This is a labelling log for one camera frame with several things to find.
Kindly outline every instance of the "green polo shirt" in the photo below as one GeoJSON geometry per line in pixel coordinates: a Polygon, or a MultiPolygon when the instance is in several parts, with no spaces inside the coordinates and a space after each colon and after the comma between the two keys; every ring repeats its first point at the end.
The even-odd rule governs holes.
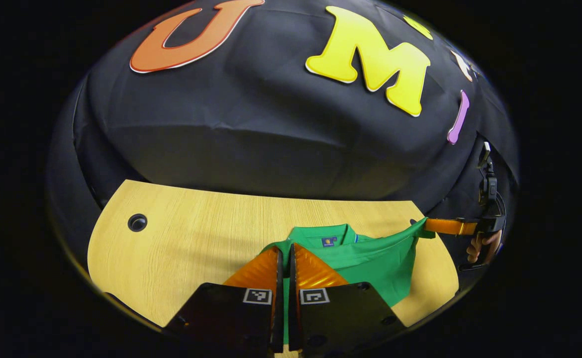
{"type": "MultiPolygon", "coordinates": [[[[283,242],[273,246],[283,254],[284,271],[289,268],[289,250],[298,243],[332,267],[349,283],[367,281],[389,306],[394,306],[410,293],[415,246],[418,238],[434,238],[435,233],[423,229],[426,218],[400,233],[385,238],[369,238],[356,234],[348,224],[323,227],[294,227],[283,242]]],[[[289,312],[289,278],[284,278],[285,317],[289,312]]],[[[285,320],[285,344],[288,344],[285,320]]]]}

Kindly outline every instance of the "orange letter u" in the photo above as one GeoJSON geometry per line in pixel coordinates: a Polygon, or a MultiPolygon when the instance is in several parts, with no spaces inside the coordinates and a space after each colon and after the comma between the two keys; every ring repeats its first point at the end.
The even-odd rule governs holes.
{"type": "Polygon", "coordinates": [[[193,41],[177,47],[165,47],[165,43],[181,23],[202,9],[191,9],[168,18],[156,25],[150,36],[136,49],[130,59],[130,68],[147,73],[192,63],[222,45],[247,9],[262,4],[264,0],[232,0],[214,6],[220,11],[205,30],[193,41]]]}

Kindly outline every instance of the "human hand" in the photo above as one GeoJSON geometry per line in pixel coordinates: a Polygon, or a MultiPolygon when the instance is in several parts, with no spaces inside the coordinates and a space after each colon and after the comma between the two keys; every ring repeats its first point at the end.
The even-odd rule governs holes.
{"type": "Polygon", "coordinates": [[[473,238],[472,241],[470,241],[470,246],[468,246],[468,249],[466,250],[466,252],[468,252],[468,261],[472,264],[476,263],[479,254],[482,251],[482,246],[490,245],[487,253],[488,256],[484,261],[485,264],[489,263],[501,243],[501,233],[502,230],[499,230],[489,238],[473,238]]]}

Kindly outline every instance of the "wooden table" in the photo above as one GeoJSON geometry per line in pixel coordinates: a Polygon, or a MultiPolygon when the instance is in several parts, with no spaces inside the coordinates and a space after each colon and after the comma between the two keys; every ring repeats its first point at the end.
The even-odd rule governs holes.
{"type": "MultiPolygon", "coordinates": [[[[223,283],[295,226],[350,224],[356,233],[380,238],[422,218],[411,201],[284,199],[126,180],[94,227],[88,269],[98,289],[164,327],[200,284],[223,283]],[[127,222],[137,213],[147,217],[147,226],[135,233],[127,222]]],[[[457,270],[439,236],[421,239],[410,295],[392,309],[411,326],[458,288],[457,270]]],[[[276,356],[297,352],[285,347],[276,356]]]]}

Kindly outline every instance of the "yellow letter m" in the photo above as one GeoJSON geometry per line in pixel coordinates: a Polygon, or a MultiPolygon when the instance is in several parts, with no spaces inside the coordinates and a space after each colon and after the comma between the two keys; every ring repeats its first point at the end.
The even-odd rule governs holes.
{"type": "Polygon", "coordinates": [[[350,84],[357,78],[351,64],[357,49],[366,88],[377,91],[399,71],[395,85],[386,90],[386,97],[406,113],[419,116],[423,79],[430,59],[406,42],[389,50],[375,25],[363,16],[335,6],[327,6],[327,11],[336,18],[333,31],[322,54],[306,60],[307,70],[350,84]]]}

